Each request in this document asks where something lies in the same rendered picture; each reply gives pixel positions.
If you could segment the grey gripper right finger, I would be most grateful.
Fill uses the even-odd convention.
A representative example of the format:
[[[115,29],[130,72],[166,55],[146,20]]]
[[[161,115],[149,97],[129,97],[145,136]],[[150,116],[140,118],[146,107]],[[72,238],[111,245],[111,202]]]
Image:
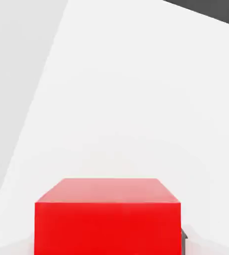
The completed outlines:
[[[229,249],[201,237],[191,225],[183,225],[183,255],[229,255]]]

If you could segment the small red cube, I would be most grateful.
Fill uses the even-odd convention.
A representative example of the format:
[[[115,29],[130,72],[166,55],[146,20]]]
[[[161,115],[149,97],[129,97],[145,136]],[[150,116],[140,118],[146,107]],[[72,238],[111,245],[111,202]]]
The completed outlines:
[[[67,178],[36,203],[34,255],[182,255],[181,203],[154,178]]]

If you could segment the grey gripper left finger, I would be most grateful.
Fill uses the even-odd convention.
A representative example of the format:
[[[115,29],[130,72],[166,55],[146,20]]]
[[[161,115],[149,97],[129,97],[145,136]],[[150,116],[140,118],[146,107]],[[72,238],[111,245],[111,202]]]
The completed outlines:
[[[1,247],[0,255],[34,255],[34,233],[26,239]]]

